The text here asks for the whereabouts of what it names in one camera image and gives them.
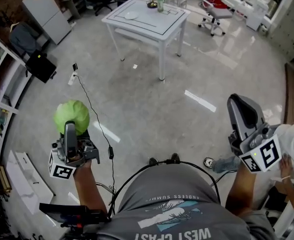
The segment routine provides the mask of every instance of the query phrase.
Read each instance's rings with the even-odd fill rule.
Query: white wristband
[[[286,177],[283,177],[281,180],[283,181],[283,180],[285,180],[285,179],[287,179],[287,178],[290,178],[290,177],[291,177],[291,175],[286,176]]]

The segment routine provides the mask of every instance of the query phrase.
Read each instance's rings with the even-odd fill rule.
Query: wire
[[[117,197],[119,196],[119,193],[123,190],[123,188],[134,178],[136,177],[136,175],[138,175],[139,173],[141,173],[142,171],[150,168],[150,167],[153,167],[153,166],[157,166],[159,164],[171,164],[172,163],[172,160],[168,159],[168,160],[165,160],[165,161],[160,161],[160,162],[156,162],[154,163],[153,165],[146,165],[144,166],[143,168],[141,168],[139,171],[137,171],[134,175],[132,175],[121,187],[120,189],[116,192],[116,194],[113,196],[112,200],[111,200],[111,206],[109,208],[109,211],[108,211],[108,216],[111,217],[112,213],[114,212],[114,207],[115,207],[115,202],[116,202],[116,199]],[[179,162],[180,164],[187,164],[187,165],[190,165],[190,166],[193,166],[197,169],[199,169],[200,171],[204,172],[206,175],[208,175],[210,177],[210,179],[212,180],[213,182],[213,185],[215,186],[215,189],[216,189],[216,193],[217,193],[217,198],[218,198],[218,201],[219,203],[221,203],[220,201],[220,195],[219,195],[219,190],[218,190],[218,186],[217,186],[217,183],[215,181],[215,179],[209,174],[207,173],[205,170],[203,170],[201,167],[193,164],[193,163],[190,163],[190,162],[184,162],[184,161],[180,161]]]
[[[103,129],[101,128],[98,114],[97,114],[96,111],[92,108],[92,105],[91,105],[90,99],[89,99],[89,97],[88,97],[88,94],[87,94],[85,88],[83,87],[83,85],[82,85],[82,83],[81,83],[81,81],[80,81],[80,77],[77,76],[77,75],[74,75],[74,76],[75,76],[75,77],[78,77],[79,83],[81,84],[81,87],[83,88],[83,91],[85,92],[85,94],[86,94],[86,96],[87,96],[87,99],[88,99],[88,101],[89,101],[90,108],[92,109],[92,111],[94,111],[94,113],[95,113],[96,116],[97,116],[98,124],[99,124],[99,127],[100,127],[101,131],[102,131],[102,135],[105,137],[106,141],[108,142],[109,147],[111,147],[111,145],[110,145],[110,143],[109,143],[109,140],[107,139],[105,133],[103,132]]]
[[[233,173],[236,173],[237,171],[236,170],[229,170],[229,171],[227,171],[227,172],[225,172],[220,178],[217,178],[216,179],[216,184],[225,176],[225,175],[227,175],[227,174],[233,174]]]
[[[77,75],[74,75],[74,76],[75,76],[75,77],[78,77],[79,83],[81,84],[81,87],[82,87],[83,91],[85,92],[85,94],[86,94],[86,96],[87,96],[87,99],[88,99],[88,101],[89,101],[90,108],[92,109],[92,111],[94,111],[94,113],[95,113],[96,116],[97,116],[97,121],[98,121],[99,127],[100,127],[100,129],[101,129],[101,131],[102,131],[102,135],[105,137],[106,141],[108,142],[109,148],[111,148],[110,142],[109,142],[109,140],[107,139],[107,137],[106,137],[106,135],[105,135],[105,133],[104,133],[104,131],[103,131],[101,125],[100,125],[100,121],[99,121],[98,114],[97,114],[96,111],[92,108],[91,101],[90,101],[90,99],[89,99],[89,97],[88,97],[88,94],[87,94],[85,88],[83,87],[83,85],[82,85],[82,83],[81,83],[81,81],[80,81],[80,77],[77,76]],[[109,191],[109,192],[112,194],[112,198],[111,198],[111,202],[112,202],[112,200],[113,200],[113,198],[114,198],[114,196],[115,196],[115,194],[116,194],[116,190],[115,190],[115,176],[114,176],[114,168],[113,168],[113,158],[111,159],[111,162],[112,162],[112,186],[107,187],[106,185],[101,184],[101,183],[98,183],[98,182],[96,182],[96,185],[97,185],[97,186],[101,186],[101,187],[103,187],[105,190]],[[110,209],[112,210],[113,215],[115,215],[114,205],[112,205],[112,206],[110,207]]]

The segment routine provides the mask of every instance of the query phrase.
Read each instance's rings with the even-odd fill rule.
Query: sneaker
[[[157,162],[159,162],[159,160],[155,159],[154,157],[149,159],[149,165],[150,166],[155,165]]]
[[[179,155],[177,153],[173,153],[171,156],[171,160],[180,161]]]
[[[204,160],[203,160],[203,165],[208,168],[208,169],[212,169],[212,163],[214,162],[215,160],[210,158],[210,157],[206,157]]]

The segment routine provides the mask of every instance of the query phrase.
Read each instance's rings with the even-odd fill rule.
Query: white box
[[[278,135],[267,139],[255,149],[239,156],[251,173],[266,172],[281,160]]]
[[[48,162],[49,175],[52,178],[68,180],[76,170],[75,167],[67,166],[58,157],[57,152],[51,150]]]

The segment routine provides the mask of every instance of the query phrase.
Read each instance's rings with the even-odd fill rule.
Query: polished concrete floor
[[[89,107],[79,82],[68,85],[74,63],[78,64],[78,73],[100,122],[115,135],[109,140],[115,153],[117,188],[150,157],[163,160],[177,152],[182,160],[201,166],[205,157],[231,156],[228,135],[232,128],[227,111],[230,94],[254,99],[267,121],[280,123],[285,104],[283,56],[265,38],[247,28],[244,21],[223,20],[221,26],[227,34],[221,36],[217,30],[218,34],[211,37],[208,29],[197,26],[203,17],[198,2],[189,0],[188,9],[193,12],[188,18],[182,56],[176,56],[176,40],[167,49],[164,81],[158,79],[157,50],[120,37],[126,57],[120,61],[106,25],[101,22],[108,11],[103,10],[97,17],[87,11],[72,32],[58,46],[50,48],[48,56],[57,63],[54,79],[44,84],[35,78],[28,87],[8,132],[4,163],[9,150],[28,153],[57,194],[52,204],[77,205],[68,197],[69,192],[77,196],[74,182],[50,178],[47,169],[50,144],[58,138],[52,119],[57,106],[75,99]],[[210,103],[215,112],[187,96],[186,91]],[[100,165],[92,163],[92,169],[96,180],[109,186],[112,177],[108,145],[93,125],[97,121],[95,114],[90,112],[90,116],[88,130],[101,159]],[[233,179],[234,174],[229,174],[218,183],[223,203]],[[267,174],[259,176],[257,202],[267,188]],[[100,190],[108,204],[111,195]],[[28,238],[35,233],[53,240],[64,232],[42,213],[31,215],[15,189],[5,208],[13,227]]]

